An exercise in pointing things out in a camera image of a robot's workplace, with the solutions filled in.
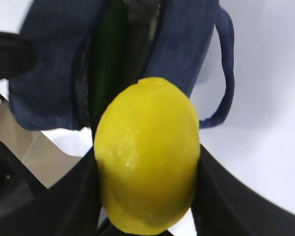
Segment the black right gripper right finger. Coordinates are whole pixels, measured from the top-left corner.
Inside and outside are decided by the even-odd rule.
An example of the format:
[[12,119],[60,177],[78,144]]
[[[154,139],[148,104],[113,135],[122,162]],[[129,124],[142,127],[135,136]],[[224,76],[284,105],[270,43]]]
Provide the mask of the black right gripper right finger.
[[201,147],[191,206],[199,236],[295,236],[295,215],[266,200]]

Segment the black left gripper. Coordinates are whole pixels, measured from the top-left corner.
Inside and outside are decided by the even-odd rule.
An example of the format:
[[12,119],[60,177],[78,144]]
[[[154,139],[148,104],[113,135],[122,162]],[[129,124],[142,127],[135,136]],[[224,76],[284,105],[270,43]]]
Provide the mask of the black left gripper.
[[0,219],[23,207],[46,187],[0,142]]

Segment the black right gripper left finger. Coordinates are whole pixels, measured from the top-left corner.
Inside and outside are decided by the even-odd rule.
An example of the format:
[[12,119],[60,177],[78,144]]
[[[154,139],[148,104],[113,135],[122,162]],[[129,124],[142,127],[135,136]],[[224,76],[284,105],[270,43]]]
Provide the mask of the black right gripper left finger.
[[52,187],[0,219],[0,236],[95,236],[101,210],[93,150]]

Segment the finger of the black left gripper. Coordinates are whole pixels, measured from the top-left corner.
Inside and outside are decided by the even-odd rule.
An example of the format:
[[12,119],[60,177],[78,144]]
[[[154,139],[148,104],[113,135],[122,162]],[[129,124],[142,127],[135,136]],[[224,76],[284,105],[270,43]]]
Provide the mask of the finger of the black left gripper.
[[37,55],[31,41],[0,31],[0,80],[24,74],[35,67]]

